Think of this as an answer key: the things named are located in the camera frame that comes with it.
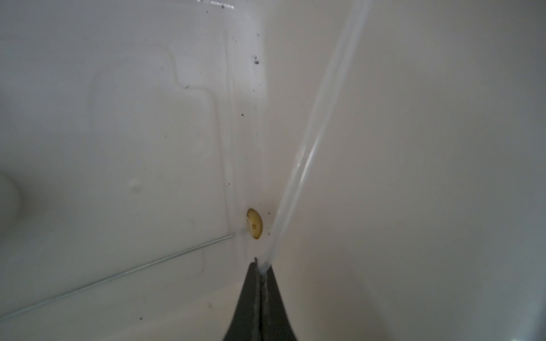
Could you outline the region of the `white plastic storage bin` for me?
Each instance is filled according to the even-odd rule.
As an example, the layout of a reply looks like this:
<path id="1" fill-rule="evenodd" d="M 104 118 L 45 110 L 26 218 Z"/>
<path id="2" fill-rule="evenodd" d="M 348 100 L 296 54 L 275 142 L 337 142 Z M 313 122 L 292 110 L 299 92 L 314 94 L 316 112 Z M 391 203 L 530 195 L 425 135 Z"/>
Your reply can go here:
<path id="1" fill-rule="evenodd" d="M 236 237 L 1 339 L 223 339 L 353 5 L 3 1 L 1 316 Z M 544 340 L 544 1 L 374 1 L 272 267 L 298 340 Z"/>

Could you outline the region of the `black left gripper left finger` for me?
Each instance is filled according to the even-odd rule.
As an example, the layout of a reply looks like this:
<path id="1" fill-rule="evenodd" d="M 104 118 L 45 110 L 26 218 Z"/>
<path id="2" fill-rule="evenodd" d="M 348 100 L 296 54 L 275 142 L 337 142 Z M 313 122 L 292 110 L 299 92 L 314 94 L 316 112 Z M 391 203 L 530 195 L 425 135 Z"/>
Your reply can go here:
<path id="1" fill-rule="evenodd" d="M 259 341 L 261 319 L 261 274 L 257 261 L 251 263 L 224 341 Z"/>

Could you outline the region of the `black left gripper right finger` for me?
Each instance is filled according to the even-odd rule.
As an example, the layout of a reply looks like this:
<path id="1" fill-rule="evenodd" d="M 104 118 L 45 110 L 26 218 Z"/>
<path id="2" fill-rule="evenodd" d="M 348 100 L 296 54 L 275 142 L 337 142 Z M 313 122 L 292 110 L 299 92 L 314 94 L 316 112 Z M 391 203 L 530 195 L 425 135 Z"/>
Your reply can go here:
<path id="1" fill-rule="evenodd" d="M 272 267 L 261 275 L 261 340 L 297 341 Z"/>

